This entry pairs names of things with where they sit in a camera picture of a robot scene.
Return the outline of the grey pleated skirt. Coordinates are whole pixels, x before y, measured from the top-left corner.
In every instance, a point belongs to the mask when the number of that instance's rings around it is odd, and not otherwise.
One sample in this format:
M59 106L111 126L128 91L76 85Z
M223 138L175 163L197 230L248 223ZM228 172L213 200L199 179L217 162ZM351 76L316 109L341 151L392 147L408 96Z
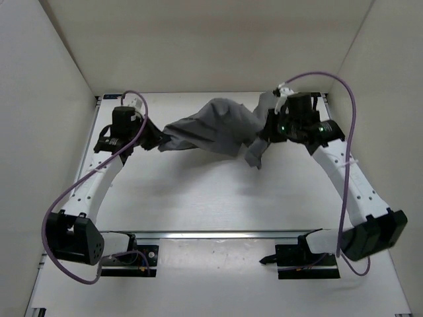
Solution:
M244 145L247 164L260 169L262 155L270 145L260 134L276 103L277 98L270 91L259 96L253 111L228 98L213 98L195 114L167 124L163 133L170 140L159 145L158 150L202 149L236 157Z

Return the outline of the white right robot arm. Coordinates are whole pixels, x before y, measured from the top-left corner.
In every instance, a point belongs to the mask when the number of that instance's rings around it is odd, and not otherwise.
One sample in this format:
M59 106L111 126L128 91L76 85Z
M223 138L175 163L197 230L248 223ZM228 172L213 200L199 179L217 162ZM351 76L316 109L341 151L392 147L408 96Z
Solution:
M334 120L322 121L317 98L309 93L276 93L265 130L271 141L302 144L326 172L342 198L342 220L351 227L319 229L298 238L297 259L312 264L320 254L339 252L354 262L392 248L408 219L393 211L373 189L348 150L348 140Z

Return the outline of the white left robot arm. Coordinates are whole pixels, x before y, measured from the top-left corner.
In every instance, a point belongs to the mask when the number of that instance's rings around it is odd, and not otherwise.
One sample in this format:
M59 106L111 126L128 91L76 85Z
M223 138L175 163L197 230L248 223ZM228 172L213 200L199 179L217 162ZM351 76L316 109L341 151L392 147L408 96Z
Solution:
M124 263L137 258L134 234L101 233L96 219L107 191L134 149L148 151L164 139L146 111L142 97L122 100L113 109L112 122L100 131L85 176L60 210L47 217L44 233L55 259L95 265L108 256Z

